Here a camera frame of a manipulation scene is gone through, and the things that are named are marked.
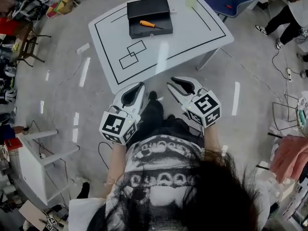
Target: gray floor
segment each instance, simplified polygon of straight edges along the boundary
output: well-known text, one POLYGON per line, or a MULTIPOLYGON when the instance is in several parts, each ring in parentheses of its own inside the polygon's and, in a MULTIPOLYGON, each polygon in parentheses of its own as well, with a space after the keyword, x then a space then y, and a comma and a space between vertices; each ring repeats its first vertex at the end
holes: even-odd
MULTIPOLYGON (((58 135, 41 140, 53 152, 72 148, 75 145, 72 142, 73 130, 76 131, 77 128, 80 151, 67 158, 67 171, 70 178, 81 174, 91 180, 91 196, 100 196, 107 175, 107 169, 98 154, 98 143, 104 141, 98 127, 103 112, 114 98, 93 45, 84 52, 83 59, 90 57, 84 87, 79 86, 82 68, 71 79, 59 87, 58 85, 71 77, 80 64, 80 56, 74 50, 85 43, 92 44, 88 23, 126 1, 128 0, 81 0, 81 5, 70 14, 46 20, 41 33, 51 35, 52 38, 41 38, 38 45, 38 56, 46 62, 35 60, 33 68, 20 63, 16 76, 16 124, 29 126, 35 120, 41 130, 58 129, 58 135), (79 113, 78 125, 74 125, 76 113, 79 113)), ((273 142, 273 138, 267 135, 272 124, 271 103, 278 101, 278 98, 249 71, 267 83, 281 100, 286 89, 284 79, 271 63, 277 52, 274 48, 276 34, 265 37, 254 30, 255 24, 265 26, 269 18, 267 10, 256 7, 253 11, 246 10, 237 18, 226 21, 235 41, 223 49, 232 58, 219 50, 201 72, 195 70, 200 59, 193 59, 146 81, 147 90, 155 90, 160 97, 164 97, 162 103, 166 115, 181 115, 180 106, 166 88, 170 77, 194 77, 213 90, 221 101, 223 110, 223 116, 217 122, 220 143, 228 146, 228 152, 235 156, 240 166, 248 165, 251 168, 259 160, 269 159, 273 142), (241 89, 237 115, 232 116, 235 81, 240 83, 241 89)), ((298 47, 294 42, 287 44, 275 58, 276 65, 283 72, 287 66, 299 72, 304 68, 304 63, 296 58, 297 51, 298 47)), ((293 75, 293 79, 292 83, 288 83, 289 94, 300 96, 307 80, 302 80, 297 75, 293 75)), ((278 109, 277 116, 284 118, 284 111, 278 109)), ((101 145, 101 153, 108 164, 111 149, 101 145)), ((61 161, 51 171, 56 169, 64 171, 61 161)), ((78 189, 71 189, 72 198, 77 191, 78 189)), ((64 198, 68 203, 67 191, 64 198)))

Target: pink cloth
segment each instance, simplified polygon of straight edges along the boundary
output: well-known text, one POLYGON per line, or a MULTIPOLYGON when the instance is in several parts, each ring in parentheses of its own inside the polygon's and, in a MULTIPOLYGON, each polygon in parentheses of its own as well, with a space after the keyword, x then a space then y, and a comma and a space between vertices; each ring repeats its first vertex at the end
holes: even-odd
POLYGON ((287 135, 276 150, 270 171, 282 183, 286 178, 298 180, 308 161, 308 138, 287 135))

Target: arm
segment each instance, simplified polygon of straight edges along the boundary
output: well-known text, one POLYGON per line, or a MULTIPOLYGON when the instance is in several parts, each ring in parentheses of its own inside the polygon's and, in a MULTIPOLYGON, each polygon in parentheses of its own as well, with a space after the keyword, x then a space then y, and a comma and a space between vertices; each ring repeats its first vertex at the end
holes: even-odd
POLYGON ((103 198, 106 198, 110 193, 113 184, 124 174, 126 166, 126 146, 114 143, 109 172, 107 176, 107 184, 103 193, 103 198))
POLYGON ((217 125, 213 124, 204 129, 204 148, 208 151, 220 152, 221 147, 217 137, 217 125))

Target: blue chair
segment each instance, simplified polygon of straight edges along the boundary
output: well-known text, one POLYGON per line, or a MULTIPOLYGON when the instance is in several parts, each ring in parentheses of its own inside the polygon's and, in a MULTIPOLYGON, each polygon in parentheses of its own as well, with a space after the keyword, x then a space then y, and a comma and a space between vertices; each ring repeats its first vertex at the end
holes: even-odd
POLYGON ((254 0, 204 0, 218 14, 222 14, 225 20, 228 17, 237 17, 243 12, 254 0))

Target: power strip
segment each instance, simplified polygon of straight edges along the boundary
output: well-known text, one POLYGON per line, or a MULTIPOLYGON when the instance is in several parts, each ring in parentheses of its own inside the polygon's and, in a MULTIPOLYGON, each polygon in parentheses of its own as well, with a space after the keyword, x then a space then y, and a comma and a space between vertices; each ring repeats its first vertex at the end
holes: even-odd
POLYGON ((286 78, 288 78, 288 81, 292 82, 291 69, 286 68, 285 72, 286 72, 286 78))

